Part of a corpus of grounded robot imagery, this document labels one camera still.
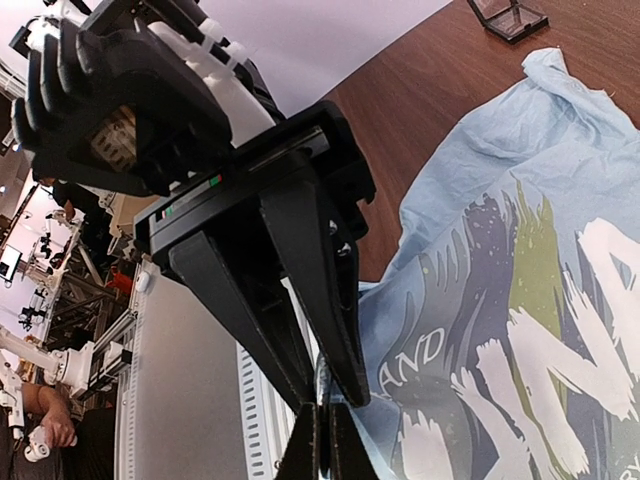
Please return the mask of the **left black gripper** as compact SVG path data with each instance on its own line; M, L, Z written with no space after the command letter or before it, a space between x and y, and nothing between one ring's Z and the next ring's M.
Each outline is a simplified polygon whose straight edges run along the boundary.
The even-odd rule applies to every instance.
M376 193L339 108L320 102L141 213L135 239L250 354L285 403L312 401L299 299L345 399L370 401L357 333L360 204Z

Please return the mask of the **light blue printed t-shirt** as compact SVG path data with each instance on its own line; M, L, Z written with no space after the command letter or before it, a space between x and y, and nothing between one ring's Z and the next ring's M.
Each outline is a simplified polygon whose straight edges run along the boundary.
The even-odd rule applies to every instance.
M381 479L639 475L639 132L561 50L464 116L362 287Z

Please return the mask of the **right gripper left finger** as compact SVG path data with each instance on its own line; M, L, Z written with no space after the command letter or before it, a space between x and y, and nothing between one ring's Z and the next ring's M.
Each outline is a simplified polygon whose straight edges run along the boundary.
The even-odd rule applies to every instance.
M296 417L275 480L318 480L320 472L319 408L304 403Z

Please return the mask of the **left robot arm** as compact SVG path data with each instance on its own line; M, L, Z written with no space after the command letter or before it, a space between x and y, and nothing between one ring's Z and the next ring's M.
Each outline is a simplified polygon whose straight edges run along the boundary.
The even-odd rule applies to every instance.
M368 404L357 242L376 187L334 103L283 116L192 1L104 1L30 50L12 126L37 178L152 199L136 243L291 408L314 381L295 305L346 400Z

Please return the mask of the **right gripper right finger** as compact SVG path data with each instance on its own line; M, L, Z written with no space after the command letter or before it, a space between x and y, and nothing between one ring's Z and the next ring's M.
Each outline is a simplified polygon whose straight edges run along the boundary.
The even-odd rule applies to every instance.
M329 406L329 474L336 480L378 480L349 408Z

